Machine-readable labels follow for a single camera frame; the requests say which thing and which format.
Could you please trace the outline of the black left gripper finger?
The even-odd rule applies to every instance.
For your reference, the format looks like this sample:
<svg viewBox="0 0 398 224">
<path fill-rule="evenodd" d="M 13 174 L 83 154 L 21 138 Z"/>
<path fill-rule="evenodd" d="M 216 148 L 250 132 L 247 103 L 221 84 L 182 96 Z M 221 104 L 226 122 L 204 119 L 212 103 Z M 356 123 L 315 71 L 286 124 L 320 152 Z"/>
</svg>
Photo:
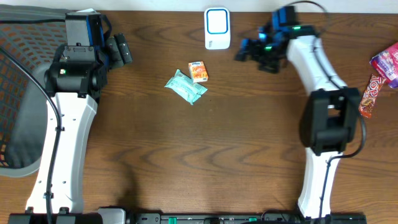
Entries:
<svg viewBox="0 0 398 224">
<path fill-rule="evenodd" d="M 110 69 L 120 68 L 124 66 L 123 56 L 119 49 L 119 40 L 116 36 L 110 37 L 105 42 L 106 50 L 109 55 Z"/>
<path fill-rule="evenodd" d="M 132 63 L 131 51 L 129 49 L 129 45 L 127 43 L 127 40 L 126 40 L 124 34 L 123 33 L 115 34 L 114 38 L 115 38 L 117 46 L 118 46 L 119 56 L 121 57 L 121 60 L 123 61 L 123 63 L 124 64 Z"/>
</svg>

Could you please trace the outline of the small orange tissue pack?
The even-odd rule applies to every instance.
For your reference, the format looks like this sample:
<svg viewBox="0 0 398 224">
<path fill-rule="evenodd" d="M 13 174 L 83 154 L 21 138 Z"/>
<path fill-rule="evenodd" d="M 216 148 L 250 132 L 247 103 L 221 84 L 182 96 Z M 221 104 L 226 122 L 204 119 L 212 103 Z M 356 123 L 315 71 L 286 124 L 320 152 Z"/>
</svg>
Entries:
<svg viewBox="0 0 398 224">
<path fill-rule="evenodd" d="M 190 62 L 188 68 L 193 83 L 208 81 L 208 73 L 203 61 Z"/>
</svg>

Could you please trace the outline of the teal snack bar wrapper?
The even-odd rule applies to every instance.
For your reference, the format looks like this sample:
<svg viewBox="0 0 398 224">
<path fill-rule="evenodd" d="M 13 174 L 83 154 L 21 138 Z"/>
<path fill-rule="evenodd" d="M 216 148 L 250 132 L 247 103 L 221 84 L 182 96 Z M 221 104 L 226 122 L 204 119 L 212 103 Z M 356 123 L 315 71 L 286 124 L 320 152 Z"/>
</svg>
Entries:
<svg viewBox="0 0 398 224">
<path fill-rule="evenodd" d="M 172 89 L 191 105 L 208 91 L 203 85 L 193 83 L 192 79 L 179 69 L 177 69 L 175 75 L 167 82 L 165 88 Z"/>
</svg>

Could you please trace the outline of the orange brown snack bar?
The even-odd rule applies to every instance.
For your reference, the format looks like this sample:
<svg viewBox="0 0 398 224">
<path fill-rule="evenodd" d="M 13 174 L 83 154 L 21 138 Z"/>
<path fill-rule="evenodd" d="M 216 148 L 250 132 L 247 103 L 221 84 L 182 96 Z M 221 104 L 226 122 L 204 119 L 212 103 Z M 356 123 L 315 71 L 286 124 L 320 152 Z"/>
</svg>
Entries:
<svg viewBox="0 0 398 224">
<path fill-rule="evenodd" d="M 385 81 L 386 79 L 384 77 L 371 75 L 358 108 L 361 115 L 365 118 L 370 118 L 372 116 L 376 98 Z"/>
</svg>

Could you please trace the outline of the purple red snack pack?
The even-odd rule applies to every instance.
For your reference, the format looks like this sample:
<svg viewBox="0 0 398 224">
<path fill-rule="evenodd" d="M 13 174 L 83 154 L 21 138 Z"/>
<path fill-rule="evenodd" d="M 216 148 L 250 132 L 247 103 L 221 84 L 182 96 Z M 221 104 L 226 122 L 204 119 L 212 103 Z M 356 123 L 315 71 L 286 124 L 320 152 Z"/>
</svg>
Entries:
<svg viewBox="0 0 398 224">
<path fill-rule="evenodd" d="M 378 53 L 369 63 L 390 88 L 397 88 L 397 43 Z"/>
</svg>

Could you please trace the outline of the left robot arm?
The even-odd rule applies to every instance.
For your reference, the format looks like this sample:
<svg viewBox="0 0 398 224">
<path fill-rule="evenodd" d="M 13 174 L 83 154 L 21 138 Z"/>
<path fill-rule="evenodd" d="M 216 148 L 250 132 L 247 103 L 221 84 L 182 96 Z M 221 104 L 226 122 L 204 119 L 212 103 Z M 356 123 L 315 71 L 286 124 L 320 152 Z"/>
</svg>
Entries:
<svg viewBox="0 0 398 224">
<path fill-rule="evenodd" d="M 83 167 L 88 135 L 110 70 L 132 62 L 123 34 L 113 34 L 96 11 L 66 13 L 67 42 L 57 48 L 38 89 L 47 100 L 47 129 L 39 173 L 24 213 L 9 222 L 127 223 L 127 211 L 83 211 Z"/>
</svg>

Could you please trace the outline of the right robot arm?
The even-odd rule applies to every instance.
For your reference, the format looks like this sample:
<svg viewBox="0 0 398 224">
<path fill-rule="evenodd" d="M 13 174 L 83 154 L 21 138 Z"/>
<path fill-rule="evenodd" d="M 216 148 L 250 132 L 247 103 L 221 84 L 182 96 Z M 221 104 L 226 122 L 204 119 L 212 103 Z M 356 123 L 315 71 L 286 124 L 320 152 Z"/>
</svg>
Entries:
<svg viewBox="0 0 398 224">
<path fill-rule="evenodd" d="M 291 63 L 308 95 L 299 136 L 305 148 L 303 187 L 292 223 L 366 223 L 364 215 L 333 214 L 330 198 L 339 161 L 356 156 L 366 141 L 366 125 L 358 112 L 360 95 L 338 76 L 323 49 L 322 34 L 301 24 L 295 3 L 272 13 L 257 39 L 244 39 L 234 59 L 258 62 L 258 69 L 278 73 L 282 59 Z"/>
</svg>

